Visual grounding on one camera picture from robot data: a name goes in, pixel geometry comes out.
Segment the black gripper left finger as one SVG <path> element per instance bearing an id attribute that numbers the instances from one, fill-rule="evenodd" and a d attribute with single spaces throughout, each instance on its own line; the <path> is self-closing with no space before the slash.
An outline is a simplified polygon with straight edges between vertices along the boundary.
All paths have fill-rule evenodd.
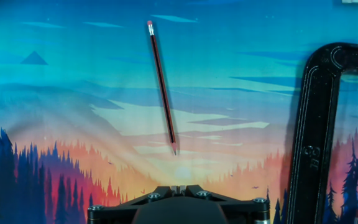
<path id="1" fill-rule="evenodd" d="M 177 185 L 159 186 L 151 193 L 144 194 L 115 207 L 104 205 L 89 206 L 87 224 L 117 223 L 121 221 L 130 223 L 141 206 L 174 197 L 177 193 Z"/>

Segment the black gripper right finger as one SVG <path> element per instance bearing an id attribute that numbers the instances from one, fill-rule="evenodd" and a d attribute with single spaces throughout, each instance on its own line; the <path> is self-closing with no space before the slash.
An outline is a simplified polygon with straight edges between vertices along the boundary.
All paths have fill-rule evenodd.
<path id="1" fill-rule="evenodd" d="M 217 203 L 229 223 L 270 224 L 270 202 L 263 197 L 239 200 L 205 190 L 199 185 L 179 185 L 178 195 Z"/>

